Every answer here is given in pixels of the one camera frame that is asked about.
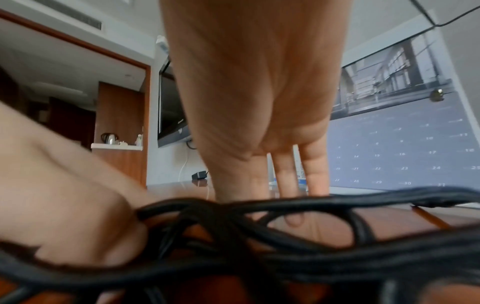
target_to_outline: calendar page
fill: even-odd
[[[342,68],[327,134],[331,186],[480,189],[478,124],[453,75],[437,31]]]

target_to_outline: tangled cable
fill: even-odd
[[[179,212],[178,216],[172,223],[150,231],[144,261],[124,267],[56,268],[31,256],[18,255],[17,248],[3,244],[0,276],[19,287],[0,298],[0,304],[18,303],[45,290],[74,294],[78,303],[95,303],[101,292],[119,289],[126,289],[127,294],[132,290],[136,295],[140,292],[147,303],[163,303],[163,285],[217,274],[238,276],[255,303],[294,303],[284,288],[287,281],[330,284],[334,291],[330,302],[362,296],[372,299],[363,302],[414,303],[432,282],[479,283],[480,226],[377,242],[368,223],[353,208],[406,203],[451,207],[479,201],[480,192],[455,187],[228,205],[200,199],[166,200],[139,210],[139,219],[174,211]],[[259,211],[268,214],[258,221],[246,216]],[[310,211],[346,221],[354,234],[354,246],[335,249],[267,226],[279,216]],[[194,224],[201,225],[213,242],[185,237],[185,229]],[[255,253],[247,245],[247,238],[274,251]],[[193,255],[169,259],[176,248],[190,249]]]

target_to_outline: white wire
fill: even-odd
[[[186,164],[189,162],[189,148],[187,147],[186,148],[186,161],[185,161],[185,164],[183,164],[183,166],[181,167],[180,169],[180,172],[178,173],[178,181],[180,181],[180,177],[182,176],[182,171],[184,170]]]

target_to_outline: wooden door frame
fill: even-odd
[[[59,32],[52,28],[46,27],[39,23],[33,22],[31,20],[25,19],[18,15],[14,15],[5,10],[0,9],[0,19],[5,19],[12,23],[21,25],[23,27],[29,28],[31,30],[55,37],[57,39],[66,41],[68,43],[74,44],[76,46],[94,51],[96,53],[117,59],[119,61],[128,63],[130,65],[136,66],[138,68],[145,70],[145,93],[144,93],[144,114],[143,114],[143,150],[142,150],[142,169],[141,169],[141,184],[147,186],[147,157],[149,150],[149,122],[150,122],[150,76],[152,68],[151,66],[144,64],[142,62],[136,61],[132,58],[125,57],[123,55],[117,54],[115,52],[109,51],[107,49],[101,48],[99,46],[93,45],[86,41],[80,40],[76,37],[67,35],[65,33]]]

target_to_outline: air conditioning vent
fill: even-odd
[[[81,13],[79,11],[76,11],[72,9],[71,7],[68,7],[64,4],[61,4],[57,1],[54,0],[33,0],[37,3],[40,3],[46,7],[51,8],[54,11],[57,11],[61,14],[67,15],[75,20],[78,20],[82,23],[85,23],[88,26],[91,26],[93,28],[96,28],[98,30],[102,30],[102,22],[98,21],[95,18],[92,18],[90,16],[85,15],[84,13]]]

